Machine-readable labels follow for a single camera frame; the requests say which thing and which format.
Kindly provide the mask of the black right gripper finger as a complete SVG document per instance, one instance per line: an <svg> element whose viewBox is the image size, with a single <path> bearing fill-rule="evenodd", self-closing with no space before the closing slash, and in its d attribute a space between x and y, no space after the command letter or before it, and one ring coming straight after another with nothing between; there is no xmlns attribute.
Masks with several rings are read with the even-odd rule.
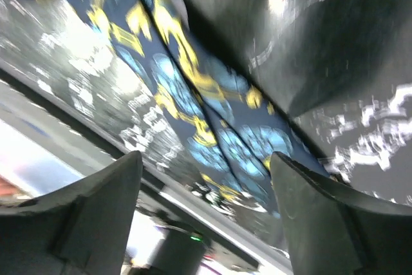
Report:
<svg viewBox="0 0 412 275"><path fill-rule="evenodd" d="M190 27L293 117L411 81L411 0L186 0Z"/></svg>
<svg viewBox="0 0 412 275"><path fill-rule="evenodd" d="M132 151L57 191L1 208L1 274L120 274L140 190Z"/></svg>
<svg viewBox="0 0 412 275"><path fill-rule="evenodd" d="M411 208L275 152L270 162L294 274L411 274Z"/></svg>

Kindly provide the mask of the blue floral patterned tie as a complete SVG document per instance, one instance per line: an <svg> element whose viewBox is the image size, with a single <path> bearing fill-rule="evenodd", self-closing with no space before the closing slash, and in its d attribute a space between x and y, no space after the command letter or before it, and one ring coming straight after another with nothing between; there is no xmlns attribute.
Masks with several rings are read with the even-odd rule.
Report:
<svg viewBox="0 0 412 275"><path fill-rule="evenodd" d="M171 0L67 1L149 89L211 186L266 207L274 152L326 175L267 97L197 42Z"/></svg>

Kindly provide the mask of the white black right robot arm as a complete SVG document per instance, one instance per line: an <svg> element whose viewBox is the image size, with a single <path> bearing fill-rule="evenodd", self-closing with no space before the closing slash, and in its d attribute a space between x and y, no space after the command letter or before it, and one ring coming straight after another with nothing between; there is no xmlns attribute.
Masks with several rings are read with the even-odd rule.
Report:
<svg viewBox="0 0 412 275"><path fill-rule="evenodd" d="M143 213L144 274L411 273L411 0L1 0L1 77L103 150L2 220L30 261L114 273Z"/></svg>

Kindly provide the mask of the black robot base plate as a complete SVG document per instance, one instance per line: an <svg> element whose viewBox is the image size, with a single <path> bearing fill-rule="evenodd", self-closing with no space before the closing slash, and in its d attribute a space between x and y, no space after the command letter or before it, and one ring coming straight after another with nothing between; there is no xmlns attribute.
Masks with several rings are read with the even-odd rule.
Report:
<svg viewBox="0 0 412 275"><path fill-rule="evenodd" d="M65 103L35 91L1 72L1 177L28 196L50 193L145 146L119 142ZM167 176L162 169L179 153L170 147L159 164L144 158L138 211L152 220L133 222L128 249L137 252L139 236L154 225L182 221L212 239L211 265L233 274L291 274L289 260L230 221Z"/></svg>

